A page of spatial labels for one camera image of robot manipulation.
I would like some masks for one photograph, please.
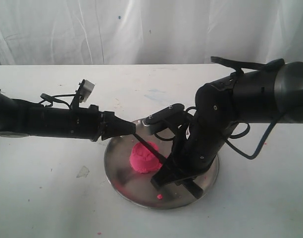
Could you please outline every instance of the round silver tray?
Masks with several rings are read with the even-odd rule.
[[[136,120],[136,133],[146,141],[152,141],[159,147],[159,152],[167,157],[170,154],[172,142],[161,141],[153,135],[148,135],[148,129],[142,120]],[[169,129],[159,133],[163,138],[173,136]],[[106,176],[113,188],[127,200],[147,208],[171,209],[186,206],[198,199],[194,198],[182,185],[174,183],[165,185],[157,191],[150,180],[156,172],[141,174],[134,171],[130,165],[129,157],[133,146],[138,140],[133,135],[118,136],[110,140],[104,155],[104,168]],[[203,190],[205,196],[215,183],[219,171],[218,156],[214,159],[211,168],[203,175],[198,176],[194,182]]]

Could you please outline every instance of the white table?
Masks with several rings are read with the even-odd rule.
[[[176,102],[192,106],[199,87],[231,71],[212,64],[0,66],[0,88],[38,102],[43,92],[74,92],[85,78],[96,86],[84,107],[135,120]],[[252,125],[234,143],[251,154],[266,126]],[[103,167],[107,143],[0,137],[0,238],[303,237],[303,124],[277,125],[253,161],[225,145],[210,193],[167,211],[113,190]],[[90,173],[76,178],[83,166]]]

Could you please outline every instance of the pink play dough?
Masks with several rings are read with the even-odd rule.
[[[156,151],[158,151],[158,146],[148,141]],[[130,163],[132,168],[142,174],[146,174],[151,171],[157,171],[161,167],[161,163],[141,142],[134,145],[132,153],[130,156]]]

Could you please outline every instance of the white backdrop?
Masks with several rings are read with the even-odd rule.
[[[303,0],[0,0],[1,64],[303,61]]]

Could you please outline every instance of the fabric backdrop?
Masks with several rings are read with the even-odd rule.
[[[0,64],[303,61],[303,0],[0,0]]]

